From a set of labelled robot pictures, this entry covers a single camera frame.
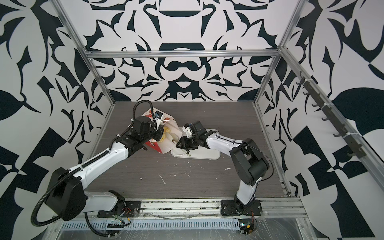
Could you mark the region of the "black hook rack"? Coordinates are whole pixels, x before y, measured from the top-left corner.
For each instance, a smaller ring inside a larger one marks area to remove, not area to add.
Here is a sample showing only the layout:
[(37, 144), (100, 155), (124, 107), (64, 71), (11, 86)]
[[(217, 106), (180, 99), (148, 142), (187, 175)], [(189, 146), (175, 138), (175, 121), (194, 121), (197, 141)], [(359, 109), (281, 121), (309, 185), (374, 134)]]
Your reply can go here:
[(336, 129), (337, 133), (333, 134), (333, 136), (335, 138), (343, 138), (347, 143), (352, 151), (351, 153), (347, 153), (347, 155), (359, 159), (367, 156), (367, 153), (363, 149), (362, 141), (358, 140), (358, 133), (347, 126), (346, 120), (342, 120), (341, 113), (338, 112), (335, 104), (331, 103), (328, 97), (322, 93), (315, 81), (305, 78), (303, 72), (300, 72), (300, 81), (297, 85), (302, 85), (306, 90), (304, 95), (311, 96), (315, 101), (315, 104), (312, 104), (312, 106), (324, 113), (325, 117), (322, 118), (322, 121), (329, 121)]

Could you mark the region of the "white plastic tray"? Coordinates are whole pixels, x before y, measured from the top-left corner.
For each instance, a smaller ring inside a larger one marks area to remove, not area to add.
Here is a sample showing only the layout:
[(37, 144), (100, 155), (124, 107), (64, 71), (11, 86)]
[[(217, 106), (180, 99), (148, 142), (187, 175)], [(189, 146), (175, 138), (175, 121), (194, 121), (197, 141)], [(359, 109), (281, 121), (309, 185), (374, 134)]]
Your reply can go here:
[(182, 131), (182, 137), (171, 150), (173, 157), (202, 160), (218, 160), (220, 158), (221, 152), (195, 145), (193, 141), (187, 137), (188, 134), (185, 133), (184, 127), (179, 127), (179, 129)]

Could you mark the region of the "white-tipped steel tongs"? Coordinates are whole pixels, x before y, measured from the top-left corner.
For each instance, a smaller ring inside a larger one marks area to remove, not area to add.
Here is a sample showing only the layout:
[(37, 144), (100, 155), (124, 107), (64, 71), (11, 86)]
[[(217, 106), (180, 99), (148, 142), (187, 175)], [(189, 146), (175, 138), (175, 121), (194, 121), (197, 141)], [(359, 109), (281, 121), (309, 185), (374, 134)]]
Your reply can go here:
[(190, 153), (187, 150), (177, 148), (176, 145), (179, 142), (180, 138), (173, 133), (167, 133), (167, 138), (172, 142), (175, 147), (171, 150), (171, 154), (176, 158), (189, 158), (191, 157)]

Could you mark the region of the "small electronics board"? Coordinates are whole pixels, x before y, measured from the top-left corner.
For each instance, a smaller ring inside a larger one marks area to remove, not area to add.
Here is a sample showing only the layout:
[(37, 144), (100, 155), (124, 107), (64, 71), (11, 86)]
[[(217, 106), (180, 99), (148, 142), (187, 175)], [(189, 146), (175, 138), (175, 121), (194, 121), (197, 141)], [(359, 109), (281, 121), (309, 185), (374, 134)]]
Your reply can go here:
[(257, 219), (251, 218), (249, 220), (239, 220), (239, 231), (243, 235), (249, 235), (254, 232), (258, 227)]

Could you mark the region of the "yellow fake bread piece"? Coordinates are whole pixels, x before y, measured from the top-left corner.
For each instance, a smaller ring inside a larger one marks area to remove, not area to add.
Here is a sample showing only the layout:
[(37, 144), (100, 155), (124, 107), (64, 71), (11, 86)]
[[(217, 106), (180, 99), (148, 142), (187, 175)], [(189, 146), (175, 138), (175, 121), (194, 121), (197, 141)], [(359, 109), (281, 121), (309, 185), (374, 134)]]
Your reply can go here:
[(169, 135), (170, 133), (171, 133), (170, 128), (164, 127), (163, 128), (163, 134), (162, 134), (162, 137), (159, 140), (159, 143), (163, 142), (167, 138), (167, 135)]

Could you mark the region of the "red white paper bag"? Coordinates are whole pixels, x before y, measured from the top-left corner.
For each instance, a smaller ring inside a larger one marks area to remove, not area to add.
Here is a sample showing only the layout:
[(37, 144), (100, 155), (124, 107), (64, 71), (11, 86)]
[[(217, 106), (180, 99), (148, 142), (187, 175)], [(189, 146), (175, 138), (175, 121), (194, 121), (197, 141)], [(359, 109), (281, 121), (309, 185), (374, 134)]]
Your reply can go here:
[(166, 138), (163, 142), (159, 143), (159, 140), (163, 134), (163, 128), (164, 127), (170, 128), (171, 133), (176, 134), (179, 138), (182, 137), (182, 131), (179, 129), (178, 124), (174, 119), (174, 117), (166, 113), (164, 113), (164, 116), (162, 117), (161, 120), (156, 120), (156, 122), (158, 124), (159, 133), (157, 133), (157, 136), (154, 139), (150, 139), (148, 142), (146, 142), (146, 145), (161, 154), (165, 154), (171, 151), (175, 147), (175, 145), (173, 145), (168, 138)]

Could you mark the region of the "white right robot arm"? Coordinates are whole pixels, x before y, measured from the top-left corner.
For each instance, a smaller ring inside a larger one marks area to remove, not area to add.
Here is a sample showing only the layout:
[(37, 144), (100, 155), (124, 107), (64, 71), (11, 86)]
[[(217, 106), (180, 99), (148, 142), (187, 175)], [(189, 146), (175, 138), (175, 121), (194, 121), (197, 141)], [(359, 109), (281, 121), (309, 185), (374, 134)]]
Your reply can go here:
[(197, 121), (183, 126), (185, 135), (176, 144), (178, 149), (186, 153), (203, 147), (216, 150), (231, 157), (240, 186), (234, 197), (234, 204), (239, 213), (245, 214), (251, 210), (256, 201), (256, 190), (270, 169), (268, 158), (252, 139), (244, 141), (223, 137), (218, 131), (207, 131), (201, 122)]

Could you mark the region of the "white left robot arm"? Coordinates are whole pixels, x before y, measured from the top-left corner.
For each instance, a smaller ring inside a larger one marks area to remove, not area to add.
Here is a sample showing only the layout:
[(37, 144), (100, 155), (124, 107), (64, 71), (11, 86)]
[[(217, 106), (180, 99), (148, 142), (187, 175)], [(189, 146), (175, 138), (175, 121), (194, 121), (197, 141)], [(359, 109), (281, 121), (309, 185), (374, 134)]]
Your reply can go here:
[(164, 133), (163, 119), (160, 113), (153, 119), (139, 116), (103, 152), (68, 170), (54, 171), (46, 193), (32, 211), (32, 225), (42, 227), (59, 219), (69, 221), (79, 214), (95, 211), (122, 215), (125, 201), (120, 194), (87, 192), (86, 188), (108, 169), (142, 149), (149, 140), (159, 141)]

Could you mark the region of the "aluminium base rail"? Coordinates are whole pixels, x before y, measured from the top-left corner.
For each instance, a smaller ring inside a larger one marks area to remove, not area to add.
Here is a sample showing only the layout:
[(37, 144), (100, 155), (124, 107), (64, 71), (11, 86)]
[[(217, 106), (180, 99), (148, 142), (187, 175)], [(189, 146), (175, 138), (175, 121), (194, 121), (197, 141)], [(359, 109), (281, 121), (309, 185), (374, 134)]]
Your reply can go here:
[(128, 215), (121, 220), (186, 220), (186, 219), (250, 219), (256, 218), (307, 218), (299, 198), (260, 198), (260, 203), (250, 214), (232, 214), (222, 205), (223, 199), (126, 199)]

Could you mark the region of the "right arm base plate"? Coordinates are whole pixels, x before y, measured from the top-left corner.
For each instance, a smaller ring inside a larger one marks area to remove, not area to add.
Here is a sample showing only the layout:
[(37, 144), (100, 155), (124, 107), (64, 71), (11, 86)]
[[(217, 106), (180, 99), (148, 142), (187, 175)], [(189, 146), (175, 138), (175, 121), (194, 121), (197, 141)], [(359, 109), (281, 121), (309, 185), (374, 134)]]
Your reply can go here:
[(247, 205), (243, 205), (238, 200), (221, 200), (221, 215), (229, 216), (261, 216), (262, 206), (259, 200), (251, 200)]

